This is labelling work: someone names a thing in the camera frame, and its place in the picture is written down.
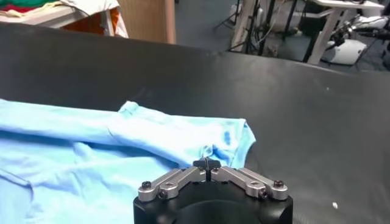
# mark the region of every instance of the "white table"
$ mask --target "white table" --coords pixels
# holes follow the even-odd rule
[[[333,29],[336,26],[336,23],[339,19],[341,19],[341,13],[347,9],[383,9],[384,6],[366,1],[364,4],[356,4],[349,1],[334,1],[334,0],[312,0],[313,2],[332,7],[328,13],[323,13],[324,16],[329,15],[327,18],[327,22],[325,23],[322,32],[319,34],[315,44],[313,51],[310,55],[308,63],[310,64],[318,64],[322,55],[324,54],[329,38],[333,32]]]
[[[111,21],[110,10],[101,12],[102,26],[105,35],[113,36],[114,30]],[[44,9],[41,12],[27,15],[22,18],[6,17],[0,15],[0,22],[24,23],[30,25],[45,26],[51,28],[61,28],[82,18],[88,17],[84,12],[65,5],[58,5],[53,8]]]

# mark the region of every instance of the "red fabric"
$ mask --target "red fabric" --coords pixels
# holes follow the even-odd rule
[[[8,5],[4,6],[4,8],[1,8],[0,10],[2,10],[2,11],[15,10],[15,11],[20,12],[20,13],[25,13],[25,12],[31,11],[33,9],[36,9],[36,7],[19,7],[19,6],[13,5],[13,4],[8,4]]]
[[[119,20],[119,11],[118,9],[111,9],[110,14],[111,14],[112,25],[115,31],[116,25]],[[86,33],[97,33],[103,35],[104,29],[101,26],[101,22],[102,22],[101,14],[97,13],[92,16],[86,17],[82,20],[78,20],[74,23],[66,25],[62,28],[66,30],[73,30],[79,32],[86,32]]]

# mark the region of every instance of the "wooden panel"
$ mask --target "wooden panel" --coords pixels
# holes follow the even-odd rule
[[[129,37],[176,42],[174,0],[118,0]]]

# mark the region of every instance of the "light blue t-shirt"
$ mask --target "light blue t-shirt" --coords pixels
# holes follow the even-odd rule
[[[243,167],[244,119],[0,100],[1,223],[132,223],[143,181],[204,156]]]

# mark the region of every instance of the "cable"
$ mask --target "cable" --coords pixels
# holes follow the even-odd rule
[[[281,6],[283,6],[285,3],[286,3],[286,1],[283,1],[282,3],[280,3],[280,5],[278,6],[278,8],[275,9],[275,10],[272,12],[272,14],[275,13],[276,11],[278,11],[279,8],[280,8]]]
[[[376,22],[376,21],[379,21],[379,20],[381,20],[381,19],[383,19],[383,17],[381,17],[381,18],[377,18],[377,19],[375,19],[375,20],[373,20],[373,21],[367,21],[367,22],[359,22],[359,23],[355,23],[355,24],[353,24],[354,26],[357,26],[357,25],[360,25],[360,24],[367,24],[367,23],[373,23],[373,22]]]
[[[264,41],[264,40],[267,38],[267,36],[270,34],[272,28],[274,27],[274,25],[275,25],[275,23],[276,23],[276,16],[279,16],[281,9],[282,9],[282,7],[280,6],[280,7],[278,8],[278,12],[277,12],[277,14],[275,15],[275,18],[274,18],[272,24],[269,26],[269,29],[268,29],[267,33],[264,35],[264,37],[263,37],[262,39],[260,39],[259,41],[257,41],[257,44],[260,44],[262,41]]]

